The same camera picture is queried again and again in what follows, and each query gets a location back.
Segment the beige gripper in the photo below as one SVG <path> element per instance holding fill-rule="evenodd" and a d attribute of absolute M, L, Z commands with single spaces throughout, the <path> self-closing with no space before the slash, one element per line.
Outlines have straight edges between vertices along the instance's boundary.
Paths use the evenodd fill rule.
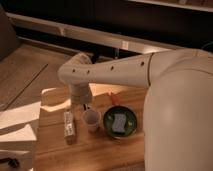
<path fill-rule="evenodd" d="M 92 92 L 88 84 L 70 85 L 70 98 L 74 104 L 88 104 L 92 101 Z"/>

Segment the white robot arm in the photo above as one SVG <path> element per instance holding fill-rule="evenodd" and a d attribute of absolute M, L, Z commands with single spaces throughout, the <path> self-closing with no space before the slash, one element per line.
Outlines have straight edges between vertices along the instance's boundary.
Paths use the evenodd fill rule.
<path fill-rule="evenodd" d="M 71 101 L 91 101 L 91 83 L 146 87 L 146 171 L 213 171 L 213 53 L 179 49 L 92 63 L 79 53 L 58 70 Z"/>

